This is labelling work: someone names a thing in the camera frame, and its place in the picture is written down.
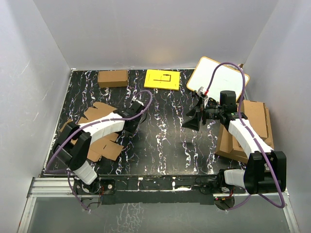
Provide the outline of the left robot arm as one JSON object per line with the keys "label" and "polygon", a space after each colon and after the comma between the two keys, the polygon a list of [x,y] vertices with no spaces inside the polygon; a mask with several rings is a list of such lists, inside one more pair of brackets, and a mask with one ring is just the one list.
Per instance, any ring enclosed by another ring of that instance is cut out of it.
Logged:
{"label": "left robot arm", "polygon": [[96,102],[87,109],[78,124],[66,123],[56,140],[52,152],[80,181],[82,189],[90,194],[101,190],[97,172],[89,164],[103,156],[116,160],[122,146],[116,144],[118,133],[134,133],[144,113],[145,106],[139,100],[128,108],[116,109]]}

